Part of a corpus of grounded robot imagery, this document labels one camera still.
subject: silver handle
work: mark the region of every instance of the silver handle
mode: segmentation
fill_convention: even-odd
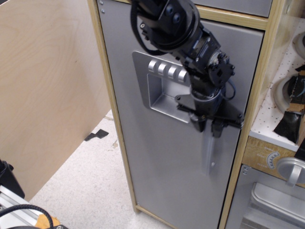
[[[290,187],[305,183],[305,161],[295,157],[284,157],[277,162],[276,169]]]
[[[251,200],[257,206],[267,209],[273,214],[305,226],[305,201],[302,199],[254,183]]]

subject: wooden frame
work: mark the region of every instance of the wooden frame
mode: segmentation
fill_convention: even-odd
[[[124,166],[125,166],[125,172],[128,180],[128,185],[130,189],[130,195],[132,198],[132,205],[133,209],[135,211],[143,211],[147,213],[148,215],[153,216],[154,218],[162,221],[163,223],[175,228],[173,225],[165,222],[158,216],[152,214],[151,212],[145,210],[141,206],[137,205],[135,195],[134,195],[134,190],[133,190],[133,185],[132,185],[132,178],[130,174],[130,169],[129,169],[129,164],[128,164],[128,158],[126,154],[126,149],[124,146],[124,139],[123,139],[123,134],[122,134],[122,128],[120,124],[120,119],[119,119],[119,114],[118,114],[118,109],[117,109],[117,104],[115,100],[115,94],[114,94],[114,89],[113,89],[113,84],[112,84],[112,78],[110,74],[110,67],[107,59],[107,53],[106,53],[106,48],[104,44],[104,38],[103,38],[103,33],[102,33],[102,26],[100,23],[100,17],[99,17],[99,12],[98,12],[98,6],[96,0],[87,0],[90,11],[91,11],[91,17],[92,17],[92,22],[94,25],[95,33],[97,36],[97,41],[98,41],[98,46],[100,49],[101,53],[101,61],[104,66],[105,70],[105,75],[106,75],[106,81],[108,85],[108,91],[110,95],[110,100],[112,104],[112,112],[114,116],[114,120],[116,123],[116,128],[118,132],[118,137],[120,141],[120,146],[121,146],[121,151],[122,151],[122,157],[124,161]],[[127,0],[116,0],[124,3],[128,3]],[[234,164],[233,164],[233,169],[232,173],[230,176],[230,181],[229,181],[229,186],[227,190],[227,194],[225,197],[225,202],[224,202],[224,208],[223,208],[223,213],[220,221],[220,229],[225,228],[225,224],[227,221],[227,217],[229,214],[231,202],[233,199],[234,195],[234,190],[236,187],[238,175],[239,175],[239,170],[242,164],[242,159],[244,156],[244,151],[246,148],[246,143],[248,140],[249,132],[251,129],[251,125],[256,117],[256,114],[258,112],[258,109],[261,105],[262,98],[265,96],[265,90],[264,88],[266,85],[268,85],[271,80],[270,78],[266,78],[266,72],[267,69],[270,68],[277,68],[278,66],[274,66],[272,62],[269,60],[271,59],[282,59],[283,56],[279,55],[279,50],[273,50],[273,45],[276,40],[281,40],[281,34],[278,32],[278,28],[280,23],[284,20],[283,15],[287,14],[287,8],[289,8],[292,5],[292,8],[298,8],[300,4],[300,0],[274,0],[271,6],[271,11],[269,18],[264,18],[264,17],[258,17],[258,16],[253,16],[253,15],[248,15],[248,14],[242,14],[242,13],[237,13],[237,12],[232,12],[228,10],[220,10],[220,9],[214,9],[210,7],[204,7],[204,6],[197,6],[200,15],[203,19],[209,19],[213,21],[219,21],[219,22],[225,22],[233,25],[238,25],[238,26],[244,26],[252,29],[258,29],[258,30],[263,30],[265,31],[264,35],[264,40],[263,44],[261,47],[261,52],[254,76],[254,82],[249,98],[249,103],[248,103],[248,108],[245,116],[245,122],[244,122],[244,127],[241,132],[241,137],[239,139],[239,144],[237,147],[237,152],[236,156],[234,159]],[[294,19],[290,19],[287,24],[290,25],[290,28],[293,29],[293,23]],[[283,46],[280,51],[286,49],[287,45]]]

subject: black cable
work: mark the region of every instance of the black cable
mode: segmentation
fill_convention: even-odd
[[[139,34],[139,31],[138,31],[138,2],[133,0],[132,1],[132,10],[131,10],[131,13],[130,13],[130,21],[131,21],[131,25],[132,25],[132,31],[134,33],[134,36],[135,38],[137,39],[138,43],[141,45],[141,47],[150,55],[153,55],[153,56],[161,56],[161,55],[164,55],[166,54],[166,52],[162,52],[160,50],[150,50],[148,49],[144,42],[142,41],[141,39],[141,36]]]
[[[233,81],[232,81],[231,79],[229,79],[229,80],[228,80],[228,83],[229,83],[229,84],[231,85],[231,87],[233,88],[233,95],[232,95],[230,98],[228,98],[228,97],[226,97],[225,95],[223,95],[223,94],[221,93],[222,98],[223,98],[224,100],[227,100],[227,101],[232,100],[232,99],[235,97],[235,95],[236,95],[236,87],[235,87]]]
[[[40,211],[41,213],[43,213],[47,217],[47,219],[49,221],[49,224],[50,224],[50,228],[52,229],[54,227],[52,218],[49,215],[49,213],[47,211],[45,211],[44,209],[42,209],[38,206],[35,206],[35,205],[31,205],[31,204],[20,204],[20,205],[15,205],[15,206],[6,208],[6,209],[0,211],[0,217],[4,216],[6,214],[9,214],[13,211],[22,210],[22,209],[31,209],[31,210]]]

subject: white countertop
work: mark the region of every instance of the white countertop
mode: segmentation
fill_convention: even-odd
[[[300,19],[293,39],[305,32],[305,19]],[[254,124],[250,131],[250,136],[258,138],[260,140],[275,144],[277,146],[284,147],[293,151],[297,151],[299,146],[289,141],[287,138],[279,136],[273,130],[278,123],[282,120],[284,114],[276,107],[273,93],[276,88],[276,84],[285,77],[291,77],[297,75],[296,68],[305,64],[305,60],[302,59],[294,49],[293,41],[290,42],[287,51],[284,55],[281,65],[271,83],[266,98],[261,106],[261,109],[254,121]]]

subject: screw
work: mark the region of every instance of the screw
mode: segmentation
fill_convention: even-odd
[[[171,16],[173,14],[173,5],[168,4],[166,7],[165,15],[166,16]]]
[[[179,13],[175,13],[175,15],[173,16],[173,23],[177,24],[180,22],[180,14]]]

